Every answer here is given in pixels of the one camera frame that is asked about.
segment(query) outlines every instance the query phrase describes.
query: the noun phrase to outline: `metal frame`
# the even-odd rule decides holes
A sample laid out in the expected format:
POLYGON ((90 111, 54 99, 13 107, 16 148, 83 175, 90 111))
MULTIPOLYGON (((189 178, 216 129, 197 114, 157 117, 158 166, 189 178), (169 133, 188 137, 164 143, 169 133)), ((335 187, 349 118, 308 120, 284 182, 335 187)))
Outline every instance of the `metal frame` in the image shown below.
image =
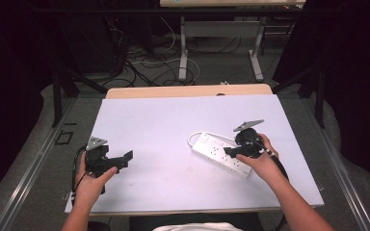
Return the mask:
POLYGON ((264 81, 257 53, 260 49, 266 18, 260 17, 260 21, 185 21, 181 17, 181 61, 178 80, 186 79, 188 50, 186 37, 245 37, 255 38, 252 50, 249 50, 251 66, 257 82, 264 81))

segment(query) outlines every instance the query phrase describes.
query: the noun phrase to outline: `table leg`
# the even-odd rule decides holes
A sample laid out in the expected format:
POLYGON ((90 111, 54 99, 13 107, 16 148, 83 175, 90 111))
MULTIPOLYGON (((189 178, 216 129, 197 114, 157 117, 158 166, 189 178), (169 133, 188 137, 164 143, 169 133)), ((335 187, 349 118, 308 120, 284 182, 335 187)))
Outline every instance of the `table leg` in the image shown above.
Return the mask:
POLYGON ((260 50, 260 42, 263 38, 263 32, 264 32, 265 25, 266 25, 266 17, 261 17, 259 28, 257 29, 257 36, 256 36, 254 48, 253 50, 249 51, 249 55, 251 57, 251 66, 253 67, 254 78, 259 83, 262 83, 264 81, 264 78, 263 78, 263 73, 260 68, 259 60, 257 59, 257 54, 260 50))
POLYGON ((185 30, 185 18, 181 17, 181 62, 179 64, 179 81, 185 81, 186 79, 186 66, 188 62, 188 50, 186 49, 186 30, 185 30))

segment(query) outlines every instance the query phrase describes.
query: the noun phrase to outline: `wrist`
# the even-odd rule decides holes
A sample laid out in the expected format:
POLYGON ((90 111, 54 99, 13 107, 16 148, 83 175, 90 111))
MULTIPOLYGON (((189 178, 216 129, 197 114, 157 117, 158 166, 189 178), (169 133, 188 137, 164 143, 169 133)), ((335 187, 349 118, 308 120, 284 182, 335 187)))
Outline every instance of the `wrist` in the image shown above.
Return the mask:
POLYGON ((266 180, 266 183, 270 186, 272 190, 277 189, 280 186, 287 184, 290 184, 288 180, 283 176, 281 172, 277 172, 272 175, 272 177, 269 177, 269 179, 266 180))
POLYGON ((90 213, 91 210, 92 210, 92 206, 89 206, 82 202, 79 203, 78 200, 74 202, 74 205, 72 208, 72 211, 79 211, 80 214, 87 214, 87 215, 90 213))

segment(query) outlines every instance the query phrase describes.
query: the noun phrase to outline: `person's right hand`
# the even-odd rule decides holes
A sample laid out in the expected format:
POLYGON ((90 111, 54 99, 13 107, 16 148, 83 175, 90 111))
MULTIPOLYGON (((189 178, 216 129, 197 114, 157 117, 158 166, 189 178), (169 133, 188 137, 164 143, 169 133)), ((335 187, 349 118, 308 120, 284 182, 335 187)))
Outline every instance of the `person's right hand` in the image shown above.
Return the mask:
POLYGON ((76 175, 76 182, 80 182, 77 187, 74 207, 83 206, 91 209, 95 201, 100 197, 101 190, 117 172, 116 167, 111 167, 100 177, 95 178, 93 174, 86 172, 86 152, 80 160, 79 171, 76 175))
MULTIPOLYGON (((278 153, 272 147, 269 138, 263 134, 259 134, 259 136, 262 138, 264 145, 278 157, 278 153)), ((273 181, 277 181, 279 177, 283 177, 281 171, 278 169, 278 166, 267 152, 264 152, 257 159, 250 158, 242 154, 236 155, 236 158, 244 164, 252 167, 256 174, 268 184, 272 183, 273 181)))

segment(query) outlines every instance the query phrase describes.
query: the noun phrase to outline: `power strip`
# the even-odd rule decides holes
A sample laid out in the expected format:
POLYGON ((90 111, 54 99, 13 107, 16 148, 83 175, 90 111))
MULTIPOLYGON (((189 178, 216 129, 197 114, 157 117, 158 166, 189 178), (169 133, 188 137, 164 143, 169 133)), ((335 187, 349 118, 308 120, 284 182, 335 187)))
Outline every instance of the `power strip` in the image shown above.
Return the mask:
POLYGON ((225 154, 224 147, 235 147, 229 143, 214 138, 206 133, 201 133, 198 140, 192 146, 193 152, 207 157, 208 160, 214 161, 219 166, 229 170, 232 173, 247 178, 251 172, 251 167, 243 164, 236 158, 231 158, 225 154))

